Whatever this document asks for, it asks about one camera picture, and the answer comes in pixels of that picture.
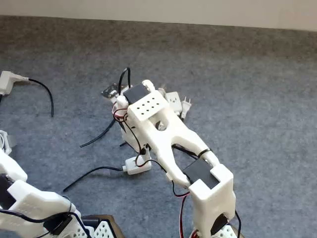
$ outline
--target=white plug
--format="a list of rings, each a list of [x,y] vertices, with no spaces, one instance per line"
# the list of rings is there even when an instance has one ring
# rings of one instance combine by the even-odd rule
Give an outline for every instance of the white plug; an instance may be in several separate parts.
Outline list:
[[[184,120],[186,118],[186,115],[190,109],[190,107],[192,106],[192,104],[190,103],[190,99],[188,101],[186,101],[186,97],[185,99],[182,101],[182,114],[181,114],[181,118]]]
[[[23,77],[10,71],[2,71],[0,75],[0,95],[10,94],[15,82],[28,80],[28,77]]]
[[[174,112],[179,116],[182,112],[182,105],[180,103],[179,95],[177,92],[170,92],[165,94],[165,99],[173,108]]]
[[[135,175],[135,174],[139,174],[139,173],[148,171],[152,168],[152,164],[150,161],[148,161],[142,167],[136,166],[135,159],[136,159],[136,156],[132,157],[130,159],[127,159],[125,161],[125,165],[122,166],[124,172],[127,172],[129,175]],[[144,162],[145,161],[144,161],[142,155],[140,155],[138,158],[138,165],[142,165]]]

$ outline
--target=white robot part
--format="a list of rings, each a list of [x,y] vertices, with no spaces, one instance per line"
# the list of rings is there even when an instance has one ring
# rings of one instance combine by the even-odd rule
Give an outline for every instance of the white robot part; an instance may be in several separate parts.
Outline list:
[[[234,217],[236,198],[233,192],[233,174],[220,164],[204,141],[181,121],[162,94],[152,87],[150,81],[143,81],[143,85],[147,86],[150,93],[129,105],[129,127],[135,127],[134,133],[137,139],[142,141],[141,146],[148,144],[151,147],[158,162],[167,171],[167,177],[190,190],[194,201],[194,225],[201,238],[210,238],[213,225],[220,215],[224,216],[226,221]],[[157,129],[158,122],[164,125],[163,130]],[[126,132],[128,134],[128,128],[122,130],[123,134]],[[131,135],[126,137],[132,144],[134,139],[135,143],[136,139]],[[200,161],[206,161],[206,165],[211,168],[210,176],[218,181],[217,185],[208,187],[201,179],[190,182],[175,162],[171,148],[173,144],[183,146],[200,157]]]
[[[12,152],[12,147],[16,145],[13,136],[8,135],[3,130],[0,130],[0,150],[3,150],[7,155]]]
[[[0,150],[0,174],[7,174],[13,180],[26,181],[28,178],[18,163],[2,150]]]
[[[153,91],[130,105],[128,115],[129,121],[141,135],[138,138],[144,138],[155,151],[168,176],[179,185],[188,187],[189,181],[176,165],[171,146],[179,144],[196,155],[208,149],[208,146],[195,132],[188,129],[159,91]],[[159,121],[166,126],[164,131],[159,131],[153,123]],[[204,159],[213,166],[219,164],[211,151],[204,154]]]
[[[219,183],[210,189],[202,180],[197,180],[189,191],[194,203],[194,226],[201,237],[210,237],[216,218],[223,214],[228,220],[234,217],[236,197],[233,192],[233,174],[223,164],[211,169]]]

